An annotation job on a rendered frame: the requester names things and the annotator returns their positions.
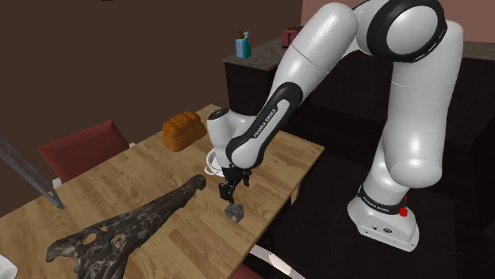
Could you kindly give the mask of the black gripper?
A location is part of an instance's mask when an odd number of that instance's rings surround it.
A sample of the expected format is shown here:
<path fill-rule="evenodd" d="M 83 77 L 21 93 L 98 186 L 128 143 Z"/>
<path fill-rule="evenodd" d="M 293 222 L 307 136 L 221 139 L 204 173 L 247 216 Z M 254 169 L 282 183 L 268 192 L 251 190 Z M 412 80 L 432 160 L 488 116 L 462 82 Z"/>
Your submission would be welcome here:
<path fill-rule="evenodd" d="M 233 193 L 235 191 L 236 186 L 243 182 L 243 184 L 247 187 L 250 186 L 249 180 L 251 177 L 251 169 L 243 169 L 233 164 L 229 165 L 229 168 L 225 169 L 225 182 L 219 184 L 219 194 L 220 197 L 228 201 L 231 204 L 234 204 Z"/>

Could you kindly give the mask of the small grey clip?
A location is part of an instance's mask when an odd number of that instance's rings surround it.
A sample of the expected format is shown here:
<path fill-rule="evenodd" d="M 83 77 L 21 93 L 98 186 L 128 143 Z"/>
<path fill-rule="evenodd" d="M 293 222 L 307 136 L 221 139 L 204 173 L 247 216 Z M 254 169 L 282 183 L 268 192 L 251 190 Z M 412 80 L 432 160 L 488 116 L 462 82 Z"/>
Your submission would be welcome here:
<path fill-rule="evenodd" d="M 224 212 L 229 219 L 235 217 L 236 224 L 244 218 L 244 207 L 241 204 L 229 204 Z"/>

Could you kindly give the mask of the white bowl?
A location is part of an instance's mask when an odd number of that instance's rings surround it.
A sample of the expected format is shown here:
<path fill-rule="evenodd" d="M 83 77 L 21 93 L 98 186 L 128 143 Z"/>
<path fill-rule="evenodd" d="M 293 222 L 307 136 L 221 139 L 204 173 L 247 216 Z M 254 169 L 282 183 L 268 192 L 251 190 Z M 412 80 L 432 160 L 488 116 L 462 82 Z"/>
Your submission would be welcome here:
<path fill-rule="evenodd" d="M 222 167 L 217 161 L 215 149 L 212 149 L 206 156 L 206 166 L 204 171 L 208 175 L 224 177 Z"/>

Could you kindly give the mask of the wooden table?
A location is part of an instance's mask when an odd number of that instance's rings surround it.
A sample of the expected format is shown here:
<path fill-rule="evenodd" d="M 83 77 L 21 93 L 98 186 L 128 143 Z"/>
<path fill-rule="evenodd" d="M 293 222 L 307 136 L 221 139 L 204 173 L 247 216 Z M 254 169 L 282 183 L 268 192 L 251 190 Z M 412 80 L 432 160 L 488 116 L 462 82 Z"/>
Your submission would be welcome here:
<path fill-rule="evenodd" d="M 133 210 L 202 174 L 212 144 L 203 137 L 173 152 L 157 133 L 61 185 L 63 208 L 44 197 L 0 217 L 0 255 L 16 279 L 76 279 L 75 261 L 46 261 L 48 247 L 85 227 Z M 205 188 L 129 256 L 123 279 L 229 279 L 322 153 L 320 145 L 280 132 L 247 185 L 238 185 L 240 222 L 229 219 L 218 193 L 221 178 Z"/>

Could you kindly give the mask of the brown bread loaf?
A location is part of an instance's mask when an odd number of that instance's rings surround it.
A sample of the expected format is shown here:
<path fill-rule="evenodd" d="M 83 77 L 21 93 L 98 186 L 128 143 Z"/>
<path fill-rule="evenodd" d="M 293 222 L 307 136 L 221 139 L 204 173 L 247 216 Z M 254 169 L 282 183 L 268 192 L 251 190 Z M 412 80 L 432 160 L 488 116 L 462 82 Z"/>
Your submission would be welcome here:
<path fill-rule="evenodd" d="M 185 111 L 163 123 L 163 143 L 173 152 L 182 151 L 206 135 L 207 130 L 195 112 Z"/>

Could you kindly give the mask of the dark kitchen counter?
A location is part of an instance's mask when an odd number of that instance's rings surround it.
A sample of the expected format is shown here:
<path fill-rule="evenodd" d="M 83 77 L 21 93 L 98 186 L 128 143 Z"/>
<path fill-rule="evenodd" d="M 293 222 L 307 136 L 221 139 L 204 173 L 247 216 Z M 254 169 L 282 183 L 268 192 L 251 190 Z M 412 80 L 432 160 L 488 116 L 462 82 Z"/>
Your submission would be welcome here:
<path fill-rule="evenodd" d="M 224 59 L 229 106 L 255 115 L 270 92 L 284 49 L 279 39 L 251 58 Z M 303 102 L 285 132 L 317 143 L 333 155 L 370 163 L 387 118 L 391 62 L 362 52 L 340 60 Z M 495 43 L 467 41 L 447 116 L 446 156 L 495 159 Z"/>

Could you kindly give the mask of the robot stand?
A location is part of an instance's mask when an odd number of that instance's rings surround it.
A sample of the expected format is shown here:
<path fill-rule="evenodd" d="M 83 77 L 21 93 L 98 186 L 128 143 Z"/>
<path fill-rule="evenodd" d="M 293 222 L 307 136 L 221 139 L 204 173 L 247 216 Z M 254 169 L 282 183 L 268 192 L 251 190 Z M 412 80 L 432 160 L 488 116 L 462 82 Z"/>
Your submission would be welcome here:
<path fill-rule="evenodd" d="M 306 279 L 495 279 L 495 243 L 478 230 L 472 163 L 447 147 L 442 180 L 413 189 L 420 241 L 404 252 L 360 235 L 347 214 L 366 170 L 324 151 L 278 223 L 272 250 Z"/>

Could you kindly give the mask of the dark animal skull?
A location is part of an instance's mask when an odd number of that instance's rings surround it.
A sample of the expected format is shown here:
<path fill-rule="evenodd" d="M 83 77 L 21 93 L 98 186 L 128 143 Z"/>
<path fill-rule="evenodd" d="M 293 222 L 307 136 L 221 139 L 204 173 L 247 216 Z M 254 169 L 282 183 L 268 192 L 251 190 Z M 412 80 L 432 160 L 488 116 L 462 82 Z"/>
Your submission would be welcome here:
<path fill-rule="evenodd" d="M 75 260 L 77 279 L 123 279 L 129 255 L 206 185 L 197 174 L 183 185 L 135 208 L 59 239 L 47 249 L 46 262 L 62 256 Z"/>

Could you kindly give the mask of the red chair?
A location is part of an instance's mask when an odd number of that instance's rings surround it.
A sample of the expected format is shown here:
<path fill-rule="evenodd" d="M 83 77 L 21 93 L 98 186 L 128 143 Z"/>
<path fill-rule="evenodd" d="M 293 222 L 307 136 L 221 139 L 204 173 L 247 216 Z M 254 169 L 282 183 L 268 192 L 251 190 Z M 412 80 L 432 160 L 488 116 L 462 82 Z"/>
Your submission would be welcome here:
<path fill-rule="evenodd" d="M 129 149 L 112 120 L 38 147 L 62 183 Z"/>

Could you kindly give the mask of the red toaster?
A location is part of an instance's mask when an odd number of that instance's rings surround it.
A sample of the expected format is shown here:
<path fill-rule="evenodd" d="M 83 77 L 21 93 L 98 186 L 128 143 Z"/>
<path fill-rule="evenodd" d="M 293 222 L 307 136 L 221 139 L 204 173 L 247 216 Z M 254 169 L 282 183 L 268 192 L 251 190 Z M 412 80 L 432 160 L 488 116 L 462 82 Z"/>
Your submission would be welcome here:
<path fill-rule="evenodd" d="M 303 25 L 298 25 L 285 29 L 282 32 L 282 48 L 288 48 L 302 28 Z"/>

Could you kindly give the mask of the white rounded object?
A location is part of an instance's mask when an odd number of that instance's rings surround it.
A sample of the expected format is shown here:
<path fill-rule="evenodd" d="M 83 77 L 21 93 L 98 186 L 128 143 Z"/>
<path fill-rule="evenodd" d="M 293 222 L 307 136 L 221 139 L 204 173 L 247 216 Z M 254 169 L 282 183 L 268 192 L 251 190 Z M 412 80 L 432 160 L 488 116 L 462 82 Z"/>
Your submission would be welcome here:
<path fill-rule="evenodd" d="M 0 279 L 15 279 L 17 267 L 6 257 L 0 254 Z"/>

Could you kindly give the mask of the grey metal frame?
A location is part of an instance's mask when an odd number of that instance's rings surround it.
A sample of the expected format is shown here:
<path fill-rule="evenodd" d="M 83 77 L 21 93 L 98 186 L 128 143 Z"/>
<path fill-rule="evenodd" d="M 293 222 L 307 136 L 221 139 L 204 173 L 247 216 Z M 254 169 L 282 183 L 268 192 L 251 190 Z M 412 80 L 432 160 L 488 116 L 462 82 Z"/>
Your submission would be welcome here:
<path fill-rule="evenodd" d="M 2 137 L 0 137 L 0 158 L 57 208 L 64 209 L 63 202 L 52 184 L 43 178 L 40 173 L 25 161 Z"/>

